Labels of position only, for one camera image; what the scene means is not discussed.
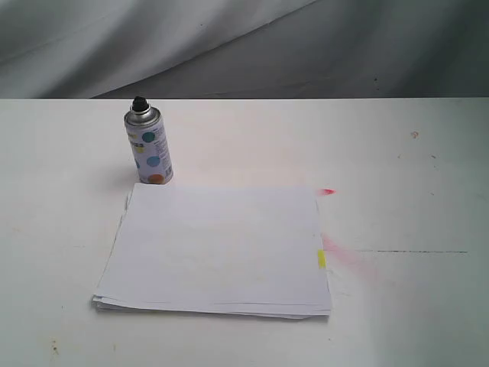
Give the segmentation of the white paper stack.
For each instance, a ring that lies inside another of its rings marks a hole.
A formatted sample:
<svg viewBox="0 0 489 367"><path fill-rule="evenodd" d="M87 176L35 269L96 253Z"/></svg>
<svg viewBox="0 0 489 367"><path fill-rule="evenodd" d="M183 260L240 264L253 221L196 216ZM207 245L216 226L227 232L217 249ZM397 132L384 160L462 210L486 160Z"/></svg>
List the white paper stack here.
<svg viewBox="0 0 489 367"><path fill-rule="evenodd" d="M103 308L327 316L319 249L309 188L137 183L92 299Z"/></svg>

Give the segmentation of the yellow sticky tab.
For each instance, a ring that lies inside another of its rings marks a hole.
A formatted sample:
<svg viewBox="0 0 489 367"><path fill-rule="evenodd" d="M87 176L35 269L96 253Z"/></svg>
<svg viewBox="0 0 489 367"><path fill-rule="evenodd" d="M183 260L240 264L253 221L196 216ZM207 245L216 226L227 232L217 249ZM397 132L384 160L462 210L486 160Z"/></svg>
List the yellow sticky tab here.
<svg viewBox="0 0 489 367"><path fill-rule="evenodd" d="M323 249L319 249L317 252L318 266L319 268L326 267L325 252Z"/></svg>

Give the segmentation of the white polka-dot spray can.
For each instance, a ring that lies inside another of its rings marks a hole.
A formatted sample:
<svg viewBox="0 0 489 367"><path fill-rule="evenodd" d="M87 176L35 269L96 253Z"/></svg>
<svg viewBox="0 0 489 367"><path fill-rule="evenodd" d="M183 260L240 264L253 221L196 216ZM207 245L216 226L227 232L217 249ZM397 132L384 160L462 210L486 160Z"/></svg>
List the white polka-dot spray can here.
<svg viewBox="0 0 489 367"><path fill-rule="evenodd" d="M173 177L173 167L160 110L144 97L136 96L124 123L140 182L168 183Z"/></svg>

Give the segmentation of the grey backdrop cloth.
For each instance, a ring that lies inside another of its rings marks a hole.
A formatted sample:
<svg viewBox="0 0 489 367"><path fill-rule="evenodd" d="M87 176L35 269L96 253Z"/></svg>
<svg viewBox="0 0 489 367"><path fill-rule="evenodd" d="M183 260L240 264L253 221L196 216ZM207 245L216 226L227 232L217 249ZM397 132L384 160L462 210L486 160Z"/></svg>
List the grey backdrop cloth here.
<svg viewBox="0 0 489 367"><path fill-rule="evenodd" d="M4 98L488 94L486 1L3 1Z"/></svg>

